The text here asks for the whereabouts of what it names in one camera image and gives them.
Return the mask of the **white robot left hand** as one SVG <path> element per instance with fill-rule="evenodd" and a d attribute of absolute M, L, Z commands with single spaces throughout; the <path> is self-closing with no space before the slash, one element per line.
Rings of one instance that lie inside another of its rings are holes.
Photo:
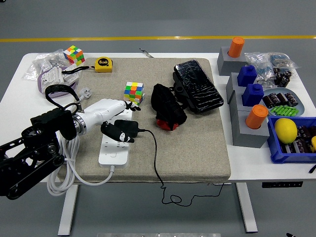
<path fill-rule="evenodd" d="M 113 117 L 125 110 L 139 111 L 141 108 L 134 102 L 114 99 L 101 99 L 84 109 L 83 113 L 77 112 L 74 116 L 74 123 L 78 135 L 89 132 L 93 126 L 101 126 L 101 132 L 109 138 L 118 141 L 133 143 L 134 139 L 127 132 L 109 123 Z"/>

